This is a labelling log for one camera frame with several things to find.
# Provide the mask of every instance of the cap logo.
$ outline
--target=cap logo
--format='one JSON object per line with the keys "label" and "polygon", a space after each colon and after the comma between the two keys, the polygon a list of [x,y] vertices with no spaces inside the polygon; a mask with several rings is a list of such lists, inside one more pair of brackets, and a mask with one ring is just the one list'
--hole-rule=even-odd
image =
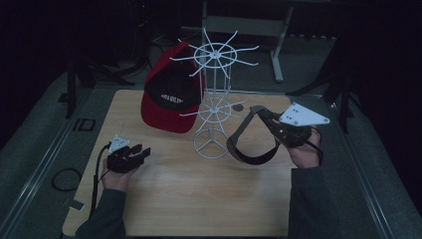
{"label": "cap logo", "polygon": [[161,95],[161,97],[162,97],[163,99],[165,99],[165,100],[169,101],[169,102],[173,102],[173,103],[176,103],[176,104],[183,103],[183,100],[181,100],[181,99],[179,99],[179,98],[177,98],[177,97],[171,97],[171,96],[169,96],[169,95]]}

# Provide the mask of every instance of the red baseball cap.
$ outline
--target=red baseball cap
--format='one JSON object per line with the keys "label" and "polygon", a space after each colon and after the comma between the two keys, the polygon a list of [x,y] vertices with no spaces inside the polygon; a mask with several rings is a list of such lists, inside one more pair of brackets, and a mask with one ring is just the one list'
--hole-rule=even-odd
{"label": "red baseball cap", "polygon": [[204,82],[192,60],[173,61],[170,58],[192,57],[186,42],[166,50],[148,73],[140,114],[149,126],[166,131],[185,133],[192,129],[201,105]]}

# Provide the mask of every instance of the forearm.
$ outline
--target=forearm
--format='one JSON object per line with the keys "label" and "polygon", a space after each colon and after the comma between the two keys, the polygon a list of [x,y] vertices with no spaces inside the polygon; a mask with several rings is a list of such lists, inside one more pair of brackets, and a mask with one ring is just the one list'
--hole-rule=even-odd
{"label": "forearm", "polygon": [[125,199],[125,192],[105,189],[99,206],[92,217],[78,229],[77,238],[124,238],[125,230],[122,216]]}
{"label": "forearm", "polygon": [[342,238],[320,167],[292,169],[289,238]]}

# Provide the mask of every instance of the human hand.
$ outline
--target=human hand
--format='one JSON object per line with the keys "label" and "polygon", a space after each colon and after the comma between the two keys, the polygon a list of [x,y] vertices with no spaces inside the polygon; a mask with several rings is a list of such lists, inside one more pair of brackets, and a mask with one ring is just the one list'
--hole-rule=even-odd
{"label": "human hand", "polygon": [[[315,146],[319,147],[320,144],[320,134],[318,130],[312,128],[311,136],[308,139],[309,142],[313,143]],[[310,168],[319,166],[319,155],[318,151],[305,143],[302,146],[288,148],[289,155],[292,159],[292,162],[298,168]]]}
{"label": "human hand", "polygon": [[106,189],[115,189],[126,192],[131,176],[139,167],[127,173],[117,173],[107,169],[106,159],[103,160],[103,187]]}

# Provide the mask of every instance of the person's left hand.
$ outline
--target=person's left hand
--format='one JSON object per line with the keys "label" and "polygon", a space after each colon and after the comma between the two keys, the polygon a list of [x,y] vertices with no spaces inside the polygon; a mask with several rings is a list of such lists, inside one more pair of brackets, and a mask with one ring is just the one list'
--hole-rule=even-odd
{"label": "person's left hand", "polygon": [[139,167],[127,172],[117,173],[108,171],[106,167],[106,159],[103,160],[103,187],[106,189],[114,189],[126,192],[131,176],[139,169]]}

